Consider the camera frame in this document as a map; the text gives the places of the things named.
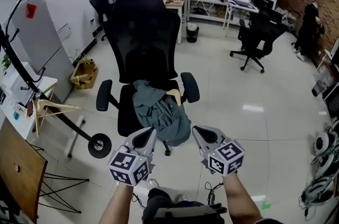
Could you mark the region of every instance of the black stand wheel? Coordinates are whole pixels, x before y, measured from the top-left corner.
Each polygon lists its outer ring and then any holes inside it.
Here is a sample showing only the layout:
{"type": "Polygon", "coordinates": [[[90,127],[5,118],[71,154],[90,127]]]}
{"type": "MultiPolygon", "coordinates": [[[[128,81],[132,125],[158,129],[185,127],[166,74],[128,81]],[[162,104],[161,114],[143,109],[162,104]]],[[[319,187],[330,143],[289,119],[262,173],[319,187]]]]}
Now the black stand wheel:
{"type": "Polygon", "coordinates": [[[112,149],[111,139],[104,133],[97,133],[92,138],[94,141],[99,142],[101,146],[89,142],[88,151],[90,152],[90,154],[98,159],[106,157],[112,149]]]}

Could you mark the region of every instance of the black office chair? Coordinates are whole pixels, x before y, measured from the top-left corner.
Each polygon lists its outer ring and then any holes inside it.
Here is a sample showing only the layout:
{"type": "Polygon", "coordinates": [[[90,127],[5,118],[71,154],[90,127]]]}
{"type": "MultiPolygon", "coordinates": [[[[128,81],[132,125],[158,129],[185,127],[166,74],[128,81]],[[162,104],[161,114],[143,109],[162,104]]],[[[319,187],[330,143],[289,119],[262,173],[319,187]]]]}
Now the black office chair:
{"type": "MultiPolygon", "coordinates": [[[[104,30],[117,59],[121,83],[120,102],[111,95],[112,80],[102,82],[96,98],[96,109],[107,111],[109,103],[119,109],[118,133],[127,137],[140,130],[133,107],[136,92],[133,82],[146,80],[157,89],[178,89],[174,69],[174,49],[180,17],[166,9],[163,0],[117,0],[114,18],[104,23],[104,30]]],[[[181,102],[199,100],[199,89],[191,73],[181,73],[185,91],[181,102]]],[[[166,153],[170,155],[166,142],[166,153]]]]}
{"type": "Polygon", "coordinates": [[[104,23],[104,15],[106,15],[107,19],[110,19],[113,15],[113,5],[109,3],[109,0],[90,0],[90,4],[94,7],[95,11],[99,15],[99,24],[103,26],[104,23]]]}
{"type": "Polygon", "coordinates": [[[240,20],[238,39],[242,41],[242,50],[231,51],[229,54],[231,57],[235,53],[247,56],[245,65],[240,70],[244,70],[249,59],[252,58],[261,67],[260,72],[262,74],[265,72],[264,66],[258,59],[269,55],[272,52],[273,42],[286,31],[286,26],[279,22],[276,23],[271,19],[270,15],[266,13],[252,13],[251,26],[249,28],[246,27],[244,20],[240,20]],[[261,50],[257,47],[262,40],[265,43],[261,50]]]}

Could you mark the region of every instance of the wooden tabletop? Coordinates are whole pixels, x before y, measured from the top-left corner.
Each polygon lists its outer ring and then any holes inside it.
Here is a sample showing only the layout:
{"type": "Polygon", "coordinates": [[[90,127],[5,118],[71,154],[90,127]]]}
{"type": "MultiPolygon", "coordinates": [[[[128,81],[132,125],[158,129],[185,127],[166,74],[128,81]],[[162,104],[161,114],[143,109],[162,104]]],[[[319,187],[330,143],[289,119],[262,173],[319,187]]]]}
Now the wooden tabletop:
{"type": "Polygon", "coordinates": [[[171,2],[165,4],[166,7],[182,7],[185,1],[171,2]]]}
{"type": "Polygon", "coordinates": [[[47,161],[5,119],[0,130],[0,176],[9,192],[33,223],[47,161]]]}

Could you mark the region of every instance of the white tile floor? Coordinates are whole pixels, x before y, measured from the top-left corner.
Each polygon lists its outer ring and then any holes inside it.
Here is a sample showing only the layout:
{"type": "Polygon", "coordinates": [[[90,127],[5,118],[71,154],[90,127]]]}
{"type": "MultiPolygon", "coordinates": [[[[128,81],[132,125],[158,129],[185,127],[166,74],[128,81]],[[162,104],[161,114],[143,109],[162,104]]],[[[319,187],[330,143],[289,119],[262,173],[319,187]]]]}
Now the white tile floor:
{"type": "MultiPolygon", "coordinates": [[[[311,94],[315,67],[295,57],[291,51],[294,37],[286,33],[274,43],[273,52],[261,60],[265,66],[264,74],[252,61],[242,72],[239,68],[244,58],[229,56],[230,50],[240,48],[237,30],[230,29],[228,35],[232,38],[225,38],[224,31],[217,25],[199,24],[199,27],[197,43],[183,40],[175,50],[176,71],[178,74],[191,72],[200,89],[200,101],[185,104],[192,125],[208,124],[239,140],[246,150],[240,179],[250,195],[259,199],[260,208],[261,196],[266,197],[266,204],[271,203],[269,209],[262,210],[263,216],[284,223],[304,223],[298,197],[309,176],[310,140],[330,123],[329,117],[323,115],[326,106],[311,94]]],[[[83,129],[88,134],[106,133],[113,148],[117,149],[124,141],[117,132],[117,110],[112,106],[104,113],[95,109],[96,94],[103,80],[113,80],[112,94],[119,99],[122,84],[119,83],[117,63],[107,41],[99,41],[88,57],[94,59],[99,69],[94,88],[72,92],[67,103],[82,107],[81,114],[86,119],[83,129]]],[[[41,143],[46,149],[43,155],[49,161],[50,172],[91,181],[60,194],[82,214],[39,206],[38,223],[98,223],[114,192],[114,181],[106,169],[109,157],[91,157],[83,138],[77,139],[71,160],[48,148],[43,140],[41,143]]],[[[158,142],[154,154],[156,167],[151,176],[172,197],[183,193],[190,200],[206,202],[205,182],[216,185],[221,178],[209,174],[200,161],[193,138],[173,148],[171,157],[164,155],[164,148],[158,142]]],[[[135,192],[146,202],[146,184],[138,185],[135,192]]],[[[216,195],[217,201],[227,204],[222,188],[216,195]]],[[[335,202],[333,199],[318,208],[308,223],[323,223],[335,202]]],[[[133,204],[130,223],[141,223],[141,214],[139,205],[133,204]]]]}

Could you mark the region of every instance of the storage box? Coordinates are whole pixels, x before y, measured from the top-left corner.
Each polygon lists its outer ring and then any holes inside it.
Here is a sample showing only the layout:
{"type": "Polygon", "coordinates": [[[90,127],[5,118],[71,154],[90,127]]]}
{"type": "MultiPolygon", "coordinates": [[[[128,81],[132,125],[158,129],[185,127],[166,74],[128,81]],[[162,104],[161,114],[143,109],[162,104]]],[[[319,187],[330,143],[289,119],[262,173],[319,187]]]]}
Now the storage box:
{"type": "Polygon", "coordinates": [[[93,88],[97,71],[93,59],[83,59],[76,65],[70,81],[76,89],[93,88]]]}

